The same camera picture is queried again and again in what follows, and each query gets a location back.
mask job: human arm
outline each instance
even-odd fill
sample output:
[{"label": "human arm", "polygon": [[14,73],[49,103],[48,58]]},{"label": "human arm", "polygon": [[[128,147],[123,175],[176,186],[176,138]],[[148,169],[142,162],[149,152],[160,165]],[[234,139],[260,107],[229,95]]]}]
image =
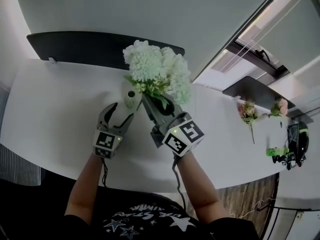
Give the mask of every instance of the human arm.
[{"label": "human arm", "polygon": [[92,154],[74,184],[64,215],[91,223],[102,168],[100,157]]},{"label": "human arm", "polygon": [[217,219],[229,217],[214,185],[192,152],[185,154],[177,166],[199,221],[209,224]]}]

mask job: small vase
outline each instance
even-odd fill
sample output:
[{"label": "small vase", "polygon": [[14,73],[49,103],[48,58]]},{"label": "small vase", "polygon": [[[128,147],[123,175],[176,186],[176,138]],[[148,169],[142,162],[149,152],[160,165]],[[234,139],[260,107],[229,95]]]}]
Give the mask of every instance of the small vase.
[{"label": "small vase", "polygon": [[267,113],[263,113],[263,114],[259,115],[255,121],[261,121],[266,118],[270,118],[270,116]]},{"label": "small vase", "polygon": [[124,97],[124,104],[128,109],[132,109],[136,106],[136,93],[134,91],[129,91],[126,96]]}]

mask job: person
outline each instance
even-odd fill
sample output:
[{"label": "person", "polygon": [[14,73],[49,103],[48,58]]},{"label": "person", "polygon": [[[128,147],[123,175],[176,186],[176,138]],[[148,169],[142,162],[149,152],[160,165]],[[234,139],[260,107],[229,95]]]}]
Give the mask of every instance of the person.
[{"label": "person", "polygon": [[66,239],[259,239],[251,221],[229,216],[192,152],[177,166],[198,220],[154,193],[119,190],[96,200],[102,164],[92,154],[74,184],[62,219]]}]

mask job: power cord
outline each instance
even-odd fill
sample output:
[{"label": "power cord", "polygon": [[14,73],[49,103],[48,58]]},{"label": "power cord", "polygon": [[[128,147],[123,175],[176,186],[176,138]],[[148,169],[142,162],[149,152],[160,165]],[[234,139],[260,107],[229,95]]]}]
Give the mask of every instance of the power cord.
[{"label": "power cord", "polygon": [[106,188],[106,179],[107,179],[107,175],[108,175],[108,167],[106,166],[106,162],[104,158],[101,158],[102,160],[102,164],[103,164],[103,170],[104,170],[104,174],[102,176],[102,184],[104,185],[104,187]]},{"label": "power cord", "polygon": [[[244,216],[240,216],[238,219],[242,219],[242,218],[244,218],[244,217],[246,217],[249,213],[252,213],[254,210],[255,210],[255,208],[256,208],[256,206],[258,205],[258,208],[260,208],[261,207],[261,202],[266,202],[267,200],[276,200],[276,199],[272,199],[272,198],[267,198],[266,200],[262,200],[262,199],[260,199],[255,205],[254,205],[254,207],[253,207],[253,209],[251,210],[251,211],[249,211],[249,212],[247,212]],[[236,217],[236,215],[234,214],[234,213],[231,213],[230,214],[230,216],[231,215],[234,215],[233,216],[233,218],[235,218]]]},{"label": "power cord", "polygon": [[180,190],[180,186],[181,186],[181,184],[180,184],[180,179],[179,179],[179,175],[178,175],[178,173],[177,173],[177,171],[176,171],[176,166],[177,166],[177,163],[179,162],[180,159],[181,159],[181,157],[178,156],[178,155],[175,155],[175,156],[173,157],[172,171],[173,171],[173,173],[175,174],[176,181],[178,182],[177,190],[178,190],[179,194],[180,194],[181,197],[182,197],[183,209],[186,211],[186,209],[187,209],[187,208],[186,208],[186,200],[185,200],[184,194],[182,194],[182,192],[181,192],[181,190]]}]

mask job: striped fabric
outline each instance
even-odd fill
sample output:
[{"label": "striped fabric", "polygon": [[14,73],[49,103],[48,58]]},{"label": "striped fabric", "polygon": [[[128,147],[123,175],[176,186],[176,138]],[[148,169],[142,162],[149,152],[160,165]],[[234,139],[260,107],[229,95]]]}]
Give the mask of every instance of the striped fabric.
[{"label": "striped fabric", "polygon": [[[9,93],[0,87],[0,134]],[[39,186],[44,169],[0,144],[0,179],[24,186]]]}]

